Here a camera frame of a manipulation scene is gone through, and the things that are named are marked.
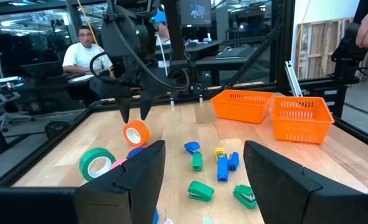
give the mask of wooden pallet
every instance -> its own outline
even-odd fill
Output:
[[[331,55],[344,37],[353,18],[299,24],[297,40],[296,74],[298,79],[318,78],[333,73]]]

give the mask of blue cap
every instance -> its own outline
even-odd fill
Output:
[[[162,12],[162,11],[158,11],[158,13],[156,13],[156,15],[153,17],[155,23],[158,22],[167,22],[166,19],[166,13]]]

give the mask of white shirt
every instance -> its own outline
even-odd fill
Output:
[[[104,50],[96,44],[92,44],[90,49],[84,47],[81,43],[73,44],[66,50],[63,66],[82,66],[89,68],[91,59],[102,52]],[[98,57],[93,64],[94,70],[109,68],[111,66],[112,63],[107,55]]]

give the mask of green clip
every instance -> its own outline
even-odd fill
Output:
[[[247,208],[254,208],[257,205],[256,198],[254,197],[251,187],[246,185],[238,185],[235,187],[234,196]]]
[[[200,152],[192,155],[192,169],[194,171],[201,171],[203,167],[202,154]]]
[[[189,198],[209,202],[213,198],[214,189],[199,181],[192,181],[188,188]]]

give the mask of yellow clip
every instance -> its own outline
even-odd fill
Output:
[[[220,147],[220,148],[215,148],[215,160],[218,162],[219,161],[219,157],[226,157],[227,155],[225,155],[225,150]]]

